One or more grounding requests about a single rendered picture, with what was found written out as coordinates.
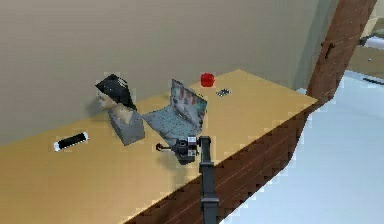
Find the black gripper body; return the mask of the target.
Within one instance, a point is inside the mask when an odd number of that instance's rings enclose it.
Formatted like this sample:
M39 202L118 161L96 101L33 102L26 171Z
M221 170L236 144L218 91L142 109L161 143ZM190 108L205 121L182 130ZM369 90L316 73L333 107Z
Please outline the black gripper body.
M176 144L172 147L172 151L181 165L187 165L195 161L196 143L190 143L186 140L177 140Z

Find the grey open laptop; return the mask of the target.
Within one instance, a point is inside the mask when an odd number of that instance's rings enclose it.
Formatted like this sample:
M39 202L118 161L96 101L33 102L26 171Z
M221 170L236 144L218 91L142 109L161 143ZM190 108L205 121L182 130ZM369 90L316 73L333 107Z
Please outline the grey open laptop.
M202 131L207 101L180 81L172 80L170 103L143 115L147 124L173 146L177 140L199 135Z

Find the black-haired bust on grey base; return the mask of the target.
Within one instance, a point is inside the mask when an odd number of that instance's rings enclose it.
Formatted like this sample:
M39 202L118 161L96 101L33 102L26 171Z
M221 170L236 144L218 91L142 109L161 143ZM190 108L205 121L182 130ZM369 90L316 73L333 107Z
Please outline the black-haired bust on grey base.
M108 112L111 126L123 145L143 139L143 119L132 100L127 82L110 74L95 87L98 90L100 107Z

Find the tan wooden desk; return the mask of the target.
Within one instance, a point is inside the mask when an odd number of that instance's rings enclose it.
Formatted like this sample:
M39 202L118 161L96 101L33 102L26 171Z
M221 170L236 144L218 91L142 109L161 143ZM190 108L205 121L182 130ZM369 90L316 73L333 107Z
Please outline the tan wooden desk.
M314 102L242 70L192 88L208 102L203 132L227 174L264 165L256 141L285 139L291 119ZM231 93L219 97L221 89ZM81 132L87 141L54 151L54 142ZM202 224L198 165L156 151L161 140L147 128L123 146L100 114L0 147L0 224Z

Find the red round cup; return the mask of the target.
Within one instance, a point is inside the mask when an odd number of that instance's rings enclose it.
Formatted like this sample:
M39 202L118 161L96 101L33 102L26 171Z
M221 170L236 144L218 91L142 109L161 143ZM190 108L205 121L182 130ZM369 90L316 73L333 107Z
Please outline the red round cup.
M200 77L200 82L203 87L212 87L214 84L215 78L211 73L203 73Z

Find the black phone with white ends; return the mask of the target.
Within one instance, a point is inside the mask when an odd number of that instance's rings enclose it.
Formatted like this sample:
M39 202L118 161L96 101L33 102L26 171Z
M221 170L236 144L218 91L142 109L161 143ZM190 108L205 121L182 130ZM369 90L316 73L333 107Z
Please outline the black phone with white ends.
M79 134L73 135L71 137L59 140L57 142L53 143L53 148L55 152L59 152L63 149L66 149L68 147L74 146L78 143L87 141L89 139L89 136L86 132L81 132Z

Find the brown wooden room door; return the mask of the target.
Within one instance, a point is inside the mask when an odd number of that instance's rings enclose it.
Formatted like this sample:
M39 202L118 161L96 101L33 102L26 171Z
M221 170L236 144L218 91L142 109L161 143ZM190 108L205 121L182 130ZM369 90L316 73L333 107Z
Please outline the brown wooden room door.
M334 97L377 0L339 0L306 94L319 102ZM329 43L334 43L324 59Z

